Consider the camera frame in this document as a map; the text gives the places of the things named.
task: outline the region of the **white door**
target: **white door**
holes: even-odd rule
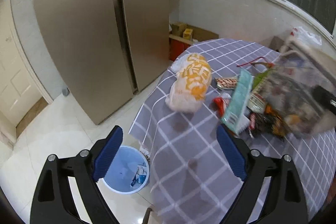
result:
[[[13,41],[10,0],[0,0],[0,111],[14,125],[41,98]]]

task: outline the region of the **checkered tablecloth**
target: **checkered tablecloth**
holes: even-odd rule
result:
[[[238,64],[265,56],[273,62],[279,53],[257,43],[218,39],[195,44],[182,55],[199,52],[209,62],[213,78],[237,75]],[[265,68],[249,67],[252,73]],[[151,154],[150,187],[156,211],[165,224],[217,224],[233,203],[242,182],[235,177],[216,140],[220,124],[211,101],[219,95],[215,82],[202,108],[194,114],[171,111],[165,104],[176,77],[169,69],[139,110],[130,130]],[[263,134],[241,137],[265,156],[292,156],[306,196],[309,219],[321,208],[335,173],[336,137],[329,131],[311,139],[288,134],[284,141]],[[258,218],[266,198],[265,179],[250,221]]]

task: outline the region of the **door frame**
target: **door frame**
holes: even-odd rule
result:
[[[31,67],[31,65],[29,63],[29,60],[28,60],[28,58],[27,58],[27,56],[25,54],[25,51],[24,51],[24,49],[22,47],[22,44],[21,44],[20,39],[19,39],[19,36],[17,34],[17,30],[16,30],[15,23],[14,23],[14,17],[13,17],[12,7],[11,7],[11,0],[8,3],[10,5],[10,18],[11,18],[11,20],[9,22],[9,26],[10,26],[10,31],[11,31],[11,34],[12,34],[12,37],[13,37],[16,49],[19,52],[21,60],[23,61],[23,64],[24,64],[26,70],[28,71],[30,78],[35,83],[38,91],[41,93],[41,95],[43,96],[43,98],[50,105],[54,100],[49,95],[49,93],[47,92],[47,90],[44,88],[44,86],[42,85],[42,83],[38,79],[37,75],[35,74],[34,69]]]

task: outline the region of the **brown metallic refrigerator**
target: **brown metallic refrigerator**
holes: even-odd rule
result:
[[[47,49],[99,124],[168,66],[169,0],[33,0]]]

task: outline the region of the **teal package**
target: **teal package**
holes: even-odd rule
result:
[[[250,98],[250,92],[253,83],[253,76],[245,69],[241,69],[238,83],[233,96],[230,100],[229,106],[225,110],[224,116],[221,118],[229,130],[238,135],[239,120]]]

